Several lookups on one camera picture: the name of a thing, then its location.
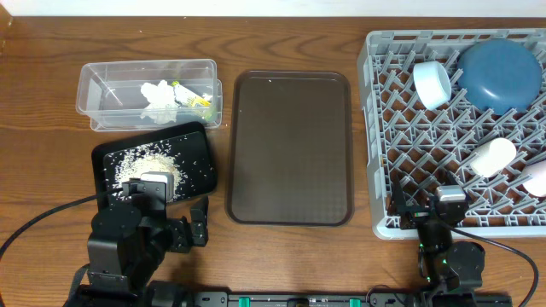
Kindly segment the leftover rice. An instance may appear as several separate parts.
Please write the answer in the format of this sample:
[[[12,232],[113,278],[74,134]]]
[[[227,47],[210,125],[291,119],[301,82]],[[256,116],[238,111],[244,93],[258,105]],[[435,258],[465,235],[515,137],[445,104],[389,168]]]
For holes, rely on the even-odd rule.
[[[144,172],[172,173],[174,202],[207,194],[216,188],[218,181],[208,144],[200,134],[108,153],[103,164],[107,189],[120,188],[123,182],[139,178]]]

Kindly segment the white cup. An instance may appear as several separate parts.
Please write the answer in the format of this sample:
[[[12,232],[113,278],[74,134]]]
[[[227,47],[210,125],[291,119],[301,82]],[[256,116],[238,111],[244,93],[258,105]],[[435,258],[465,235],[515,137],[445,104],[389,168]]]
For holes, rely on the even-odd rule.
[[[469,166],[478,176],[493,177],[512,162],[516,154],[516,146],[509,139],[498,137],[474,149]]]

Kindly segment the pink cup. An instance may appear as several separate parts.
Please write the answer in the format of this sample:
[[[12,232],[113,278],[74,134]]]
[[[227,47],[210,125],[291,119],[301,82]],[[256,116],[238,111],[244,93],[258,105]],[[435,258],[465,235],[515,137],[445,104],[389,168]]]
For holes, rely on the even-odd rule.
[[[523,183],[524,188],[529,194],[536,197],[544,197],[546,195],[546,161],[537,162],[533,165],[528,165],[522,171],[522,175],[529,176],[528,180]]]

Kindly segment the light blue bowl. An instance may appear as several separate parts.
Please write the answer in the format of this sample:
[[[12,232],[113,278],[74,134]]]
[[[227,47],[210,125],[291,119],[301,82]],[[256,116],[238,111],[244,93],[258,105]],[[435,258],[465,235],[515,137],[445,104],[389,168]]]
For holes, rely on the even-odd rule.
[[[428,61],[415,64],[413,80],[417,95],[427,110],[436,109],[450,100],[450,78],[441,63]]]

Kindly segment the white paper napkin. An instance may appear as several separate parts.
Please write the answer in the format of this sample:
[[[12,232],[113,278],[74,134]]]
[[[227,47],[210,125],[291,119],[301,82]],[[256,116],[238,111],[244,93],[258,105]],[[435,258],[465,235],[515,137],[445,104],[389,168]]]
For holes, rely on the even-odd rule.
[[[178,104],[175,100],[174,89],[165,80],[161,80],[157,85],[143,84],[141,93],[148,101],[148,105],[140,115],[142,119],[149,117],[157,125],[168,124],[176,120]]]

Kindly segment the yellow snack wrapper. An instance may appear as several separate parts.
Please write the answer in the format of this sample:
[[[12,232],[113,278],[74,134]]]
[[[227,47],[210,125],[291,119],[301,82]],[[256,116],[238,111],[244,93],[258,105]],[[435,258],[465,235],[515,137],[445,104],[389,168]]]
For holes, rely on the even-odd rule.
[[[186,107],[191,111],[195,111],[204,120],[212,118],[214,115],[212,95],[203,94],[200,96],[195,94],[178,81],[173,81],[171,87],[173,88],[175,102],[179,107]]]

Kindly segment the dark blue plate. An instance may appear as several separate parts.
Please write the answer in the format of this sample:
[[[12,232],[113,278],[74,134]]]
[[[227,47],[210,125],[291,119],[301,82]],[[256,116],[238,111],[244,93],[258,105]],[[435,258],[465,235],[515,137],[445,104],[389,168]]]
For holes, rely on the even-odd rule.
[[[537,98],[542,68],[533,53],[507,39],[477,43],[460,57],[457,80],[465,98],[482,111],[503,115],[514,109],[523,113]]]

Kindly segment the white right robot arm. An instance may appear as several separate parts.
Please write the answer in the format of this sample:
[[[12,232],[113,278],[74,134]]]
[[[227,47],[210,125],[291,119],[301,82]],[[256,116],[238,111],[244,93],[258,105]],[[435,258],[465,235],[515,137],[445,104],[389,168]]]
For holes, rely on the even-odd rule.
[[[482,286],[485,250],[474,242],[455,242],[451,229],[465,217],[470,197],[453,176],[436,187],[433,194],[420,192],[418,205],[409,205],[400,176],[392,180],[389,212],[400,217],[402,230],[415,229],[420,247],[418,268],[428,280],[408,306],[475,306],[473,290]]]

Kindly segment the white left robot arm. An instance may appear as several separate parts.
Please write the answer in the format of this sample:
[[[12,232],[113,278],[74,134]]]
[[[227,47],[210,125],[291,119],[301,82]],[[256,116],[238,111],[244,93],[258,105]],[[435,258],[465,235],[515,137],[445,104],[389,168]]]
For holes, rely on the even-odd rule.
[[[173,306],[195,304],[194,294],[168,281],[152,281],[168,252],[188,253],[208,242],[208,198],[190,209],[191,219],[166,214],[166,182],[132,178],[122,184],[130,199],[101,209],[87,242],[90,262],[73,278],[66,306]]]

